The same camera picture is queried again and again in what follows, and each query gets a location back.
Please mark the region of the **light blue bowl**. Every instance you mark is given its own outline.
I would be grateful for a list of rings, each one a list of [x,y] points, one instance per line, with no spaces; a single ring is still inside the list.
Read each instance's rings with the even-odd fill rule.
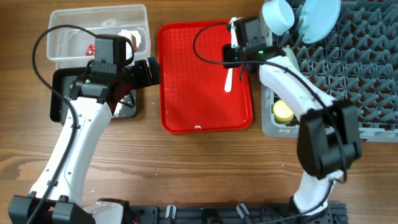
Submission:
[[[285,0],[265,2],[261,12],[267,27],[275,35],[284,34],[294,25],[294,12]]]

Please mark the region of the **white plastic spoon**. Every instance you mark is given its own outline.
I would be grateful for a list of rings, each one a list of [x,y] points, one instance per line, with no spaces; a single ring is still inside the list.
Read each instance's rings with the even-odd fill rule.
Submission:
[[[224,91],[229,93],[232,90],[233,83],[233,68],[229,68],[226,76],[226,81],[224,84]]]

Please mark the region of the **light blue plate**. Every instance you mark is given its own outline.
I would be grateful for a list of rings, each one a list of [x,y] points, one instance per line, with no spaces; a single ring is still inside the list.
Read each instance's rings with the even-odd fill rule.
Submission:
[[[303,21],[298,33],[302,41],[312,44],[325,38],[338,19],[341,0],[306,0],[299,20]]]

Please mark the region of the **green bowl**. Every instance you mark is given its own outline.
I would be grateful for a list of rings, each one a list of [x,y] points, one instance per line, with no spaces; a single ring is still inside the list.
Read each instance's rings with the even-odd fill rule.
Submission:
[[[285,52],[286,56],[289,58],[289,60],[291,61],[292,65],[293,65],[297,70],[300,70],[299,64],[298,64],[298,61],[297,61],[297,58],[296,58],[296,56],[294,55],[293,50],[290,49],[290,48],[283,48],[282,50]]]

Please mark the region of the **red snack wrapper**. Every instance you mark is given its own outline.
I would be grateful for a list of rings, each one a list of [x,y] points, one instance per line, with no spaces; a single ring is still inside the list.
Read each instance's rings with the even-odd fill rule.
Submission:
[[[85,53],[86,56],[94,56],[95,55],[95,45],[90,44]]]

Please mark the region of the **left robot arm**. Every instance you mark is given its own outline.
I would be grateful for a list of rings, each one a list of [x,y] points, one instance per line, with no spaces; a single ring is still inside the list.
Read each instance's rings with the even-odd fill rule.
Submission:
[[[130,223],[127,200],[104,198],[82,207],[83,186],[97,143],[116,105],[131,90],[160,84],[156,58],[116,69],[91,61],[85,67],[62,68],[55,75],[72,77],[62,132],[45,170],[27,196],[13,196],[8,214],[13,223]]]

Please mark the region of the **yellow plastic cup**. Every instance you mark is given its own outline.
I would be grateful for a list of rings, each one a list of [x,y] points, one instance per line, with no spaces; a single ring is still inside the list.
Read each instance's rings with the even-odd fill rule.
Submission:
[[[279,124],[289,124],[294,118],[293,111],[282,100],[278,100],[274,103],[272,112],[275,122]]]

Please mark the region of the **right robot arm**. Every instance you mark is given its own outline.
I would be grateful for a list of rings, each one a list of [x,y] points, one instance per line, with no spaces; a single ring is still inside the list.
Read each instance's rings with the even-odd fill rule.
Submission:
[[[337,100],[317,88],[294,65],[287,49],[268,46],[259,19],[234,17],[224,47],[225,67],[247,65],[259,72],[261,83],[276,93],[300,123],[297,156],[304,169],[293,203],[301,215],[326,209],[336,182],[361,157],[358,112],[350,100]]]

